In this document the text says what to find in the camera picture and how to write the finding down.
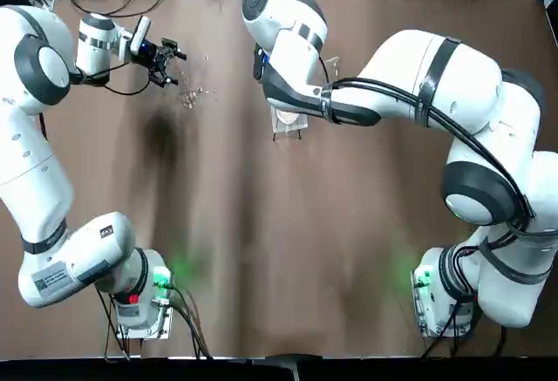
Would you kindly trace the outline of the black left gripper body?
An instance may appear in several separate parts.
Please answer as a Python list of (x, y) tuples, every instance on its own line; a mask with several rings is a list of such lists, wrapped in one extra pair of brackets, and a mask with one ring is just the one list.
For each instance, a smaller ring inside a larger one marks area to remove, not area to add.
[(161, 70), (164, 67), (162, 47), (144, 39), (138, 49), (138, 64), (148, 70)]

